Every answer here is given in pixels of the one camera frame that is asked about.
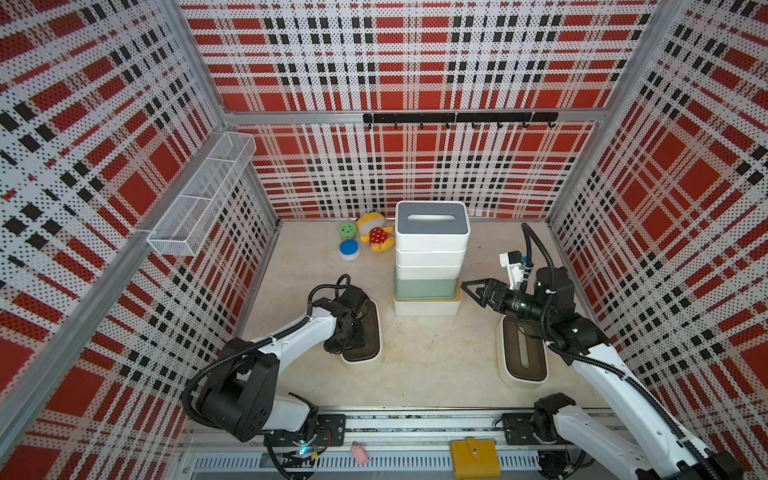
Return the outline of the white box grey lid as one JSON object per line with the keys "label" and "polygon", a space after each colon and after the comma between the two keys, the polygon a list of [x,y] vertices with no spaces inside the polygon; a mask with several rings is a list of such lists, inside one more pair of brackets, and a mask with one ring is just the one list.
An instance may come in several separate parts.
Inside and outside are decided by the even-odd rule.
{"label": "white box grey lid", "polygon": [[400,201],[395,210],[396,246],[401,251],[465,250],[471,234],[466,206],[456,201]]}

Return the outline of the white bamboo-lid box corner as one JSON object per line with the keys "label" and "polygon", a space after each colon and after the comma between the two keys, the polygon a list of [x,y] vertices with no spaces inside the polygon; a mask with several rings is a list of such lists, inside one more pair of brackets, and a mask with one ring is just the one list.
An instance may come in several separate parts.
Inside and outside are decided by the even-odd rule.
{"label": "white bamboo-lid box corner", "polygon": [[460,267],[466,250],[456,251],[407,251],[399,248],[396,262],[402,267]]}

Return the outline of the mint green square tissue box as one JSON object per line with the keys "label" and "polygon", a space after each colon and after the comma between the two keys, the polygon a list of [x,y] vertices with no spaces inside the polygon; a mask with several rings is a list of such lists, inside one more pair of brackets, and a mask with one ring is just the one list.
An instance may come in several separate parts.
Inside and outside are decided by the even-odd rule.
{"label": "mint green square tissue box", "polygon": [[394,279],[394,296],[405,300],[446,300],[456,297],[458,279]]}

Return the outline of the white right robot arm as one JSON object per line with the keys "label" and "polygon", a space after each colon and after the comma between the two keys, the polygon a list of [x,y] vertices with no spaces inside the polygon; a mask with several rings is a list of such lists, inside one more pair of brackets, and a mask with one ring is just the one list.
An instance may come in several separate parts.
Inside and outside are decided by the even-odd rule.
{"label": "white right robot arm", "polygon": [[534,429],[580,448],[620,479],[741,479],[727,451],[715,451],[685,428],[629,370],[606,335],[577,313],[575,285],[565,268],[541,268],[525,293],[493,278],[465,281],[462,290],[481,307],[537,324],[546,346],[607,402],[632,438],[592,420],[565,394],[535,404]]}

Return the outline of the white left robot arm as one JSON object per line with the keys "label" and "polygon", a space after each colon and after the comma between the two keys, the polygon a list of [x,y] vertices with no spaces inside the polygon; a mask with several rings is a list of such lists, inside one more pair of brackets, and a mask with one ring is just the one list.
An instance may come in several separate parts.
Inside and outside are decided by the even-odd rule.
{"label": "white left robot arm", "polygon": [[295,393],[278,393],[280,376],[312,348],[348,363],[381,353],[378,305],[361,288],[321,284],[310,291],[306,310],[266,337],[235,337],[213,363],[187,382],[180,400],[194,422],[225,431],[241,442],[261,435],[269,443],[285,436],[302,445],[321,428],[319,407]]}

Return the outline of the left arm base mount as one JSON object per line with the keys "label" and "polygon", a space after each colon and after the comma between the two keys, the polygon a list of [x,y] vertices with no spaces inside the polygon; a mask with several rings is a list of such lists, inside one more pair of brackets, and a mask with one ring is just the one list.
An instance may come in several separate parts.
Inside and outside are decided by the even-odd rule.
{"label": "left arm base mount", "polygon": [[298,431],[274,430],[266,433],[264,438],[274,447],[342,446],[346,420],[344,414],[310,415]]}

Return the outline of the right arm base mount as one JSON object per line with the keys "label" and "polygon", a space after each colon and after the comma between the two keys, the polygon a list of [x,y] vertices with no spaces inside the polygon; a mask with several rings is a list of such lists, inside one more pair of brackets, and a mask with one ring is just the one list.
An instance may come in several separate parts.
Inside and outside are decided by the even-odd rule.
{"label": "right arm base mount", "polygon": [[544,439],[534,429],[532,413],[504,413],[500,418],[500,428],[509,446],[542,446],[548,448],[554,445],[566,445],[567,441],[555,434],[552,438]]}

